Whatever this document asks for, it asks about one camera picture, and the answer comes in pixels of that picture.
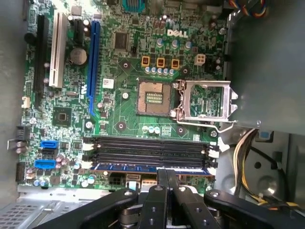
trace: capacitor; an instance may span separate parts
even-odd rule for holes
[[[27,173],[35,173],[36,170],[37,170],[36,168],[31,167],[31,168],[28,168],[28,169],[27,169]]]
[[[152,67],[152,74],[156,74],[156,72],[157,72],[156,67]]]
[[[145,72],[146,72],[146,73],[150,73],[150,72],[151,72],[151,68],[147,66],[147,67],[145,68]]]
[[[34,125],[34,124],[37,123],[37,119],[34,118],[34,117],[33,117],[33,118],[30,118],[29,123],[30,123],[31,125]]]
[[[81,183],[81,186],[82,187],[88,187],[88,181],[87,180],[84,180],[82,183]]]
[[[144,133],[146,133],[146,132],[148,131],[148,126],[144,125],[144,126],[142,127],[142,131],[143,131]]]
[[[90,185],[94,184],[95,180],[96,180],[96,175],[91,174],[90,176],[88,176],[88,184]]]
[[[160,134],[160,128],[159,128],[158,126],[155,126],[155,128],[154,128],[154,133],[155,133],[156,135],[159,135],[159,134]]]
[[[162,72],[163,72],[162,68],[158,68],[157,73],[158,73],[159,75],[161,75]]]
[[[83,48],[74,48],[70,53],[70,61],[76,65],[83,65],[86,63],[88,57]]]
[[[74,25],[74,20],[73,20],[73,16],[72,16],[72,15],[69,15],[69,16],[68,16],[68,21],[69,21],[69,23],[70,23],[71,26]]]
[[[160,47],[160,48],[163,46],[163,39],[162,38],[157,39],[157,46]]]
[[[27,152],[27,150],[28,150],[27,147],[17,148],[17,149],[16,149],[16,153],[17,153],[17,154],[24,154],[24,153]]]
[[[55,158],[55,161],[56,162],[58,162],[58,163],[60,163],[63,159],[64,159],[64,155],[62,155],[62,154],[59,154],[56,158]]]
[[[61,168],[61,164],[60,163],[56,163],[55,168],[56,169],[60,169]]]
[[[104,104],[103,103],[98,103],[96,106],[97,106],[97,108],[101,109],[101,108],[103,108]]]
[[[170,74],[170,75],[174,75],[174,74],[175,74],[175,70],[174,70],[174,69],[171,69],[170,72],[169,72],[169,74]]]
[[[164,69],[163,69],[163,74],[164,74],[164,75],[168,75],[168,68],[164,68]]]
[[[154,133],[154,127],[153,126],[148,127],[148,132],[150,134]]]
[[[122,98],[123,98],[123,99],[128,99],[128,97],[129,97],[129,94],[128,94],[127,92],[124,92],[124,93],[122,94]]]
[[[185,49],[186,49],[186,50],[190,50],[191,47],[192,47],[192,43],[191,43],[191,42],[186,42],[186,43],[185,43]]]
[[[24,35],[24,40],[29,45],[36,45],[36,36],[31,32],[28,32]]]
[[[17,142],[16,143],[16,147],[20,148],[20,147],[24,147],[26,146],[26,143],[25,142]]]
[[[67,165],[69,162],[70,162],[70,160],[69,160],[68,158],[64,158],[64,159],[61,161],[61,165],[62,165],[62,166],[65,166],[65,165]]]
[[[91,35],[90,30],[87,27],[84,28],[84,33],[86,37],[90,37]]]
[[[86,122],[85,127],[86,127],[87,129],[92,129],[93,123],[90,122],[90,121],[88,121],[88,122]]]
[[[176,49],[178,47],[178,40],[173,40],[172,47]]]
[[[74,165],[74,169],[80,169],[81,168],[81,163],[76,162]]]
[[[45,177],[42,181],[40,181],[40,186],[45,187],[49,185],[50,179],[48,177]]]
[[[34,182],[33,182],[33,185],[34,185],[34,186],[39,186],[39,184],[40,184],[40,181],[39,181],[39,180],[34,180]]]
[[[83,21],[83,24],[84,24],[84,26],[86,27],[86,28],[91,28],[91,24],[90,24],[90,21],[89,20],[87,20],[87,19],[85,19],[84,21]]]

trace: pcie slot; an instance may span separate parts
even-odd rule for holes
[[[49,32],[49,20],[44,15],[38,15],[37,19],[37,41],[35,48],[35,64],[33,92],[35,93],[35,108],[38,108],[43,96],[43,79],[45,77],[44,64],[47,56],[47,41]]]
[[[92,21],[91,23],[91,43],[88,65],[88,78],[87,78],[87,97],[89,98],[89,112],[92,116],[95,116],[93,111],[93,102],[95,95],[95,85],[98,74],[98,60],[99,60],[99,48],[100,48],[100,33],[101,25],[98,21]]]
[[[62,88],[65,65],[65,49],[68,19],[64,13],[55,11],[50,64],[49,86]]]

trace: integrated circuit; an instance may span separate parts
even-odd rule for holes
[[[116,32],[114,36],[114,48],[116,50],[126,50],[128,44],[128,33]]]
[[[171,104],[171,85],[139,82],[137,113],[139,115],[168,116]]]
[[[53,125],[65,126],[71,125],[72,108],[69,107],[54,107],[53,111]]]

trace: black pcie slot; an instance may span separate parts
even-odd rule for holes
[[[38,15],[37,19],[37,41],[35,48],[35,64],[33,92],[35,93],[35,108],[40,105],[43,96],[43,79],[45,77],[44,64],[47,57],[47,42],[49,32],[49,19],[44,15]]]

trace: wire bundle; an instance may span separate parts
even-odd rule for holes
[[[228,0],[229,4],[234,7],[234,8],[237,8],[239,10],[241,10],[245,15],[247,16],[252,16],[252,17],[255,17],[255,18],[261,18],[265,15],[266,13],[266,1],[265,0],[261,0],[261,10],[259,13],[252,13],[250,12],[246,6],[241,6],[238,2],[238,0]]]

